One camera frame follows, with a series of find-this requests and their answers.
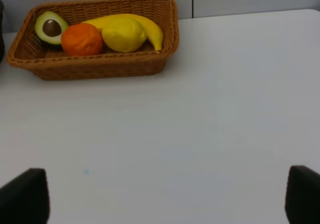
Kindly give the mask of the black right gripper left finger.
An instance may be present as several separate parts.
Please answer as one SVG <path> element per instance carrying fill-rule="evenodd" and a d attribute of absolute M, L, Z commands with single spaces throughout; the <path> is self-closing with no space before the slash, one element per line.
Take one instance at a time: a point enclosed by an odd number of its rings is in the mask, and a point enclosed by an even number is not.
<path fill-rule="evenodd" d="M 50 195 L 46 171 L 30 168 L 0 189 L 1 223 L 47 223 Z"/>

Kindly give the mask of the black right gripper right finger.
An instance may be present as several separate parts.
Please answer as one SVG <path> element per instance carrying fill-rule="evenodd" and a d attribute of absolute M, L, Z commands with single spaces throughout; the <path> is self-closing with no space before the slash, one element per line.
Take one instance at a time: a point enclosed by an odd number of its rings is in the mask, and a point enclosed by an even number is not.
<path fill-rule="evenodd" d="M 319 224 L 319 173 L 304 165 L 295 165 L 288 174 L 285 211 L 289 223 Z"/>

